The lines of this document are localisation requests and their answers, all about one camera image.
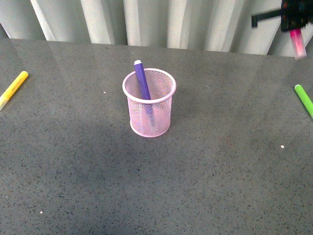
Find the pink highlighter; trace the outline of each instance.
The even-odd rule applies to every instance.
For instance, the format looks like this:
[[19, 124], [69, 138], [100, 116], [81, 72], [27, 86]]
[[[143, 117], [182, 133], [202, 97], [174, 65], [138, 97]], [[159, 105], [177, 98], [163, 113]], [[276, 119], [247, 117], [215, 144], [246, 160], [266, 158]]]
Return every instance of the pink highlighter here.
[[292, 41], [294, 57], [296, 59], [301, 59], [301, 58], [306, 57], [307, 52], [305, 51], [301, 29], [297, 28], [297, 29], [290, 30], [290, 37]]

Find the pink mesh pen holder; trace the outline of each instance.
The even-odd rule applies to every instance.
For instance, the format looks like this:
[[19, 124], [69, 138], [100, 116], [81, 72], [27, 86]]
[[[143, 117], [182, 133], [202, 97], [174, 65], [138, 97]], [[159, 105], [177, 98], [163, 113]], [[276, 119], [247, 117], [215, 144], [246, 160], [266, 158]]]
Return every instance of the pink mesh pen holder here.
[[123, 91], [127, 96], [133, 131], [140, 136], [157, 137], [171, 125], [172, 95], [176, 90], [176, 82], [165, 71], [144, 70], [151, 100], [141, 99], [135, 71], [125, 77]]

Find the speckled stone surface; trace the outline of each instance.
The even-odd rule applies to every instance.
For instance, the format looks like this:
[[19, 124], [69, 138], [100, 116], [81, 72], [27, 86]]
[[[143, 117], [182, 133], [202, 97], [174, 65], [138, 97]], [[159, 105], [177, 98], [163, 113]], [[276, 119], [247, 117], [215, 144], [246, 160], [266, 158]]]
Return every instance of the speckled stone surface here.
[[[134, 60], [177, 81], [172, 124], [129, 124]], [[313, 233], [313, 59], [0, 40], [0, 234]]]

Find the green highlighter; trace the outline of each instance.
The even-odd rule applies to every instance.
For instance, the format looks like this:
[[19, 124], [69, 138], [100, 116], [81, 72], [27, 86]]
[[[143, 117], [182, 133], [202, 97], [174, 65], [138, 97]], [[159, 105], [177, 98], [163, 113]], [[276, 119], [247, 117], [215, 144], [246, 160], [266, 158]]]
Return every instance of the green highlighter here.
[[300, 97], [302, 103], [304, 104], [304, 106], [308, 110], [309, 114], [313, 118], [313, 103], [310, 100], [308, 94], [305, 92], [305, 90], [303, 89], [303, 87], [301, 85], [296, 85], [294, 87], [294, 90], [295, 90], [295, 92], [297, 92], [297, 94]]

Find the white curtain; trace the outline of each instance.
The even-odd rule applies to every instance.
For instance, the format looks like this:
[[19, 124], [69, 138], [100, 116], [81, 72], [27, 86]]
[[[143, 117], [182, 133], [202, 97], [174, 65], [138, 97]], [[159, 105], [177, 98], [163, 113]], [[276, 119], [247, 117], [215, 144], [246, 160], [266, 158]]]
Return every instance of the white curtain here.
[[[0, 0], [0, 38], [293, 56], [280, 19], [251, 15], [281, 0]], [[313, 53], [313, 26], [302, 29]]]

